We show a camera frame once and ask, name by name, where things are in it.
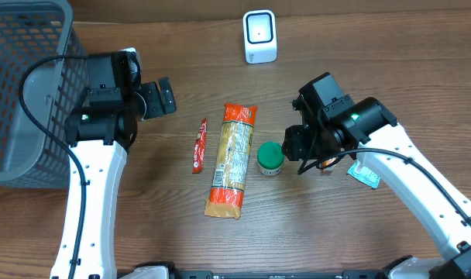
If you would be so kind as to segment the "orange tissue pack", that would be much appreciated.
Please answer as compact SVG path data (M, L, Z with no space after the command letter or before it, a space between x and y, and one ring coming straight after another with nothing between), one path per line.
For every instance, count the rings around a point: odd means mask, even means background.
M319 168L324 172L332 172L333 168L335 167L335 162L337 158L332 158L320 163Z

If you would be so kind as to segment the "teal tissue pack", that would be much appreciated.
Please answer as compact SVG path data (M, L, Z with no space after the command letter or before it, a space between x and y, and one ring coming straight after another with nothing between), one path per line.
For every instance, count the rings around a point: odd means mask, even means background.
M354 177L357 181L377 189L380 183L380 177L371 171L368 167L365 167L358 160L348 169L347 174Z

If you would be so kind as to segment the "red chocolate bar wrapper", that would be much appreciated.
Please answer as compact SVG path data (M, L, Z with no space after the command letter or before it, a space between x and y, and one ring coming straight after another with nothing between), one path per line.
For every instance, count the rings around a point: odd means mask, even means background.
M205 158L205 147L207 138L207 119L201 121L198 135L194 145L193 154L193 174L200 174L203 171Z

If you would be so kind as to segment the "spaghetti pack orange ends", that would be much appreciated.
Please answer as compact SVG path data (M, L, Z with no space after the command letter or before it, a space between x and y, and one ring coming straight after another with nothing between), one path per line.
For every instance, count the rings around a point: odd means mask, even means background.
M206 216L240 218L256 112L256 106L225 104Z

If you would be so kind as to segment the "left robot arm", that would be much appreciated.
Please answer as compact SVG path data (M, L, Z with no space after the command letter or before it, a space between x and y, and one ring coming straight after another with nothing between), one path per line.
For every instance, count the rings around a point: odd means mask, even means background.
M117 142L105 145L101 139L80 141L71 150L84 169L87 184L81 187L71 161L64 232L50 276L67 278L78 248L75 278L116 278L115 215L128 152ZM81 197L82 189L85 198Z

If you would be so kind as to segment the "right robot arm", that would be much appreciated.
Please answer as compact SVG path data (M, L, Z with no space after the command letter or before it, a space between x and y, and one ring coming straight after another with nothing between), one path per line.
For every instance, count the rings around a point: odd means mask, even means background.
M282 152L301 160L299 174L329 160L351 156L380 177L433 239L440 258L406 257L384 278L471 278L471 201L417 149L395 116L375 98L349 96L291 102L302 123L287 128Z

